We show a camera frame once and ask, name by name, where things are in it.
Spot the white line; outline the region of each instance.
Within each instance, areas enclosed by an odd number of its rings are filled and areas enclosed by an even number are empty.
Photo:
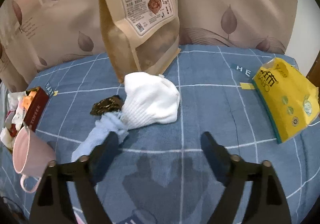
[[[197,86],[218,86],[218,87],[235,87],[235,88],[239,88],[241,86],[237,86],[237,85],[221,85],[221,84],[193,84],[193,85],[181,85],[181,87],[197,87]]]
[[[58,92],[57,95],[60,94],[69,94],[69,93],[78,93],[78,92],[90,92],[90,91],[98,91],[98,90],[115,90],[115,89],[124,89],[124,87],[110,87],[110,88],[102,88],[102,89],[94,89],[94,90],[74,90],[74,91],[66,91],[66,92]]]
[[[292,194],[288,195],[286,198],[289,199],[292,195],[296,194],[299,190],[302,189],[303,186],[305,186],[306,183],[308,183],[309,181],[311,181],[314,177],[316,177],[316,175],[318,174],[318,172],[320,171],[320,167],[318,168],[318,171],[314,174],[314,176],[312,176],[309,180],[305,181],[300,188],[298,188],[297,190],[295,190]]]
[[[249,50],[252,51],[253,54],[255,55],[255,57],[259,60],[259,62],[261,62],[261,64],[263,64],[262,61],[259,59],[259,57],[256,55],[256,53],[253,50],[251,50],[250,48],[249,48]]]
[[[318,123],[320,123],[320,121],[318,121],[318,122],[316,122],[316,123],[314,123],[314,124],[312,124],[312,125],[309,125],[309,126],[314,126],[314,125],[316,125],[316,124],[318,124]]]
[[[60,82],[62,81],[62,79],[64,78],[64,76],[67,74],[67,72],[69,71],[69,69],[68,69],[68,70],[66,71],[66,73],[62,76],[61,80],[59,80],[58,85],[57,85],[57,87],[55,88],[55,90],[57,90],[57,88],[59,87]],[[49,106],[49,104],[50,104],[51,99],[52,99],[52,97],[49,99],[49,102],[47,103],[47,105],[46,105],[45,108],[44,108],[44,111],[43,111],[42,116],[41,116],[41,118],[40,118],[38,127],[40,127],[40,124],[41,124],[41,122],[42,122],[42,119],[43,119],[43,117],[44,117],[45,112],[47,111],[47,108],[48,108],[48,106]]]
[[[220,52],[217,51],[200,51],[200,50],[191,50],[191,51],[181,51],[180,53],[189,53],[189,52],[206,52],[206,53],[223,53],[223,54],[234,54],[234,55],[242,55],[242,56],[259,56],[259,57],[269,57],[272,58],[272,56],[261,56],[257,54],[244,54],[244,53],[234,53],[234,52],[221,52],[221,49],[219,48]]]
[[[265,143],[265,142],[270,142],[274,141],[276,138],[272,139],[265,139],[265,140],[260,140],[257,141],[257,144],[260,143]],[[241,144],[241,145],[236,145],[236,146],[230,146],[230,147],[225,147],[226,149],[232,149],[232,148],[238,148],[238,147],[247,147],[247,146],[252,146],[255,143],[247,143],[247,144]],[[119,151],[123,152],[132,152],[132,153],[143,153],[143,154],[165,154],[165,153],[180,153],[181,149],[172,149],[172,150],[139,150],[139,149],[127,149],[127,148],[120,148]],[[183,149],[184,152],[202,152],[202,149],[199,148],[189,148],[189,149]]]
[[[143,154],[165,154],[165,153],[180,153],[181,152],[180,149],[152,151],[152,150],[138,150],[138,149],[120,148],[119,150],[123,151],[123,152],[143,153]]]
[[[81,209],[78,209],[78,208],[76,208],[76,207],[72,207],[75,211],[77,211],[77,212],[81,212],[81,213],[83,213],[83,211],[81,210]]]
[[[24,203],[23,203],[24,213],[26,213],[26,192],[24,192]]]
[[[15,190],[15,188],[14,188],[14,186],[13,186],[13,184],[12,184],[12,182],[11,182],[10,178],[9,178],[8,173],[5,171],[5,169],[3,168],[3,166],[1,166],[1,167],[2,167],[2,169],[4,170],[4,172],[5,172],[5,174],[6,174],[7,178],[8,178],[8,180],[9,180],[9,182],[11,183],[11,186],[12,186],[12,189],[14,190],[14,193],[15,193],[15,194],[16,194],[16,196],[19,198],[19,196],[18,196],[18,194],[17,194],[17,192],[16,192],[16,190]]]
[[[180,221],[182,224],[182,210],[183,210],[183,193],[184,193],[184,132],[183,132],[183,111],[182,111],[182,93],[180,84],[180,66],[179,56],[177,56],[177,69],[178,69],[178,84],[180,92],[180,122],[181,122],[181,192],[180,192]]]
[[[78,91],[79,91],[81,85],[84,83],[84,80],[85,80],[85,78],[87,77],[87,75],[89,74],[89,71],[91,70],[92,66],[94,65],[94,62],[96,61],[96,59],[93,61],[93,63],[91,64],[89,70],[87,71],[86,75],[84,76],[81,84],[80,84],[79,87],[78,87]],[[73,100],[72,100],[72,102],[71,102],[71,105],[70,105],[70,107],[69,107],[69,109],[68,109],[68,111],[67,111],[67,113],[66,113],[66,115],[65,115],[65,117],[64,117],[64,119],[63,119],[63,121],[62,121],[62,124],[61,124],[61,126],[60,126],[60,129],[59,129],[59,132],[58,132],[57,141],[56,141],[56,147],[55,147],[55,149],[54,149],[55,151],[57,150],[57,144],[58,144],[58,140],[59,140],[59,135],[60,135],[61,128],[62,128],[62,126],[63,126],[64,121],[65,121],[66,118],[67,118],[67,115],[68,115],[68,113],[69,113],[69,111],[70,111],[70,109],[71,109],[71,107],[72,107],[73,102],[74,102],[75,99],[76,99],[77,94],[78,94],[78,92],[76,92],[76,94],[75,94],[75,96],[74,96],[74,98],[73,98]]]
[[[207,52],[207,53],[219,53],[218,51],[200,51],[200,50],[192,50],[192,51],[181,51],[180,53],[189,53],[189,52]]]
[[[247,147],[247,146],[252,146],[252,145],[255,145],[255,144],[260,144],[260,143],[265,143],[265,142],[274,141],[274,140],[276,140],[276,138],[265,139],[265,140],[260,140],[260,141],[256,141],[256,142],[252,142],[252,143],[246,143],[246,144],[241,144],[241,145],[226,147],[226,149],[239,148],[239,147]]]
[[[184,149],[185,152],[202,152],[202,149]]]
[[[49,75],[51,73],[54,73],[56,71],[59,71],[59,70],[64,70],[64,69],[68,69],[68,68],[71,68],[71,67],[74,67],[74,66],[78,66],[78,65],[81,65],[81,64],[85,64],[85,63],[89,63],[89,62],[94,62],[94,61],[99,61],[99,60],[105,60],[105,59],[108,59],[109,57],[106,57],[106,58],[100,58],[100,59],[95,59],[95,60],[92,60],[92,61],[87,61],[87,62],[82,62],[82,63],[78,63],[78,64],[75,64],[75,65],[71,65],[69,67],[64,67],[64,68],[59,68],[58,70],[55,70],[55,71],[52,71],[52,72],[49,72],[49,73],[46,73],[46,74],[41,74],[39,76],[36,76],[35,78],[40,78],[42,76],[45,76],[45,75]]]
[[[224,59],[224,61],[225,61],[225,63],[227,64],[227,66],[229,67],[229,70],[230,70],[230,72],[231,72],[231,77],[232,77],[232,79],[233,79],[233,81],[234,81],[235,85],[237,85],[237,83],[236,83],[235,79],[233,78],[233,72],[232,72],[232,69],[230,68],[230,66],[229,66],[228,62],[227,62],[227,61],[226,61],[226,59],[224,58],[224,56],[223,56],[223,54],[222,54],[221,49],[219,48],[219,46],[217,46],[217,47],[218,47],[218,49],[220,50],[220,53],[221,53],[222,58]],[[238,88],[236,88],[236,89],[237,89],[237,91],[238,91],[239,97],[240,97],[241,102],[242,102],[242,105],[243,105],[243,109],[244,109],[245,116],[247,117],[247,121],[248,121],[248,124],[249,124],[250,129],[251,129],[251,133],[252,133],[253,140],[254,140],[254,145],[255,145],[255,148],[256,148],[256,163],[258,163],[258,162],[259,162],[259,160],[258,160],[258,148],[257,148],[257,141],[256,141],[256,137],[255,137],[255,135],[254,135],[253,128],[252,128],[252,125],[251,125],[251,123],[250,123],[250,120],[249,120],[249,117],[248,117],[248,114],[247,114],[247,110],[246,110],[246,108],[245,108],[245,105],[244,105],[244,102],[243,102],[243,99],[242,99],[241,93],[240,93],[240,91],[239,91],[239,89],[238,89]]]
[[[121,83],[120,83],[120,85],[118,86],[118,88],[117,88],[117,95],[119,94],[119,89],[121,88]]]
[[[46,132],[46,131],[42,131],[42,130],[39,130],[39,129],[36,129],[36,131],[38,131],[38,132],[40,132],[40,133],[44,133],[44,134],[49,135],[49,136],[56,137],[56,138],[61,138],[61,139],[64,139],[64,140],[68,140],[68,141],[71,141],[71,142],[74,142],[74,143],[78,143],[78,144],[81,144],[81,143],[82,143],[82,142],[79,141],[79,140],[67,138],[67,137],[64,137],[64,136],[55,135],[55,134],[52,134],[52,133],[49,133],[49,132]]]
[[[293,138],[293,141],[294,141],[294,146],[296,148],[297,158],[298,158],[299,167],[300,167],[300,187],[301,187],[302,186],[302,168],[301,168],[300,158],[299,158],[299,155],[298,155],[298,148],[297,148],[296,139]],[[300,189],[300,196],[299,196],[298,206],[297,206],[297,209],[296,209],[297,223],[298,223],[298,220],[299,220],[298,209],[300,207],[301,194],[302,194],[302,189]]]

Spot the qr code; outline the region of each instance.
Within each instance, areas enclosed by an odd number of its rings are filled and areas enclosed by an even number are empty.
[[[144,30],[143,26],[140,23],[137,23],[136,27],[139,29],[140,32]]]

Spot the bed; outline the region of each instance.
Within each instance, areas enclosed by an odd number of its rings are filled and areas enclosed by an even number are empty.
[[[200,135],[209,131],[231,154],[249,162],[270,160],[289,204],[292,223],[300,223],[320,194],[320,124],[317,118],[295,138],[278,145],[271,122],[255,90],[244,90],[261,64],[281,57],[255,49],[186,45],[164,75],[181,93],[178,120],[131,130],[104,180],[95,187],[112,222],[139,215],[143,224],[206,223],[224,190],[217,182],[200,147]],[[111,95],[125,99],[107,54],[63,63],[40,72],[29,87],[50,82],[58,91],[50,98],[36,134],[48,142],[59,163],[86,139],[97,117],[92,105]],[[9,198],[28,217],[34,194],[20,188],[12,157],[2,152],[0,176]],[[36,183],[28,178],[27,187]],[[85,221],[76,197],[69,192],[75,212]],[[249,198],[244,195],[235,222],[240,223]]]

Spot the yellow tag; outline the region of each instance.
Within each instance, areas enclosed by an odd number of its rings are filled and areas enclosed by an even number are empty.
[[[243,90],[254,90],[254,85],[252,83],[240,82],[240,86]]]

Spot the beige curtain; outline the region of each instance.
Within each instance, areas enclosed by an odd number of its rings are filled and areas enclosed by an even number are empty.
[[[180,44],[285,53],[297,0],[178,0]],[[0,78],[25,90],[37,71],[105,52],[98,0],[5,0]]]
[[[5,0],[0,78],[25,90],[38,71],[105,52],[98,0]]]

